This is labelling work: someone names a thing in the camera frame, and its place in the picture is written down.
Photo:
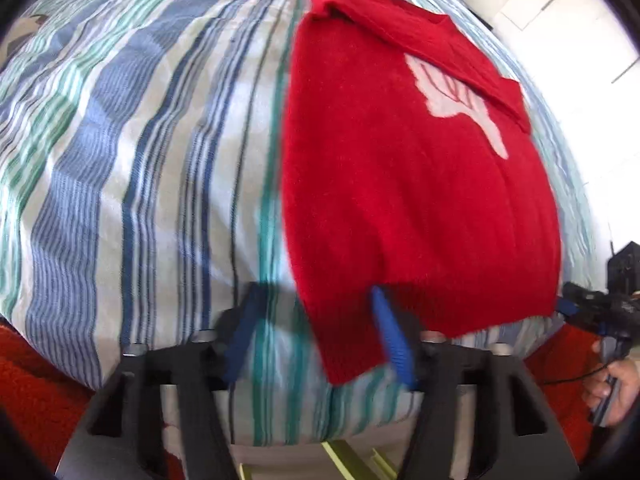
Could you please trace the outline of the person's right hand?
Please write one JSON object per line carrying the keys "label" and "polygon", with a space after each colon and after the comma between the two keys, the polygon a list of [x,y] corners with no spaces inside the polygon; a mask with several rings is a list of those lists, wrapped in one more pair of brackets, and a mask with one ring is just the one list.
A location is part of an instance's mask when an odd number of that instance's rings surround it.
{"label": "person's right hand", "polygon": [[[610,410],[605,417],[607,427],[619,424],[627,415],[634,401],[639,395],[639,362],[633,359],[624,359],[612,362],[605,370],[599,370],[600,363],[593,369],[593,373],[584,380],[584,392],[582,400],[594,410],[606,399],[610,399]],[[606,382],[611,376],[617,379],[620,386],[617,392]]]}

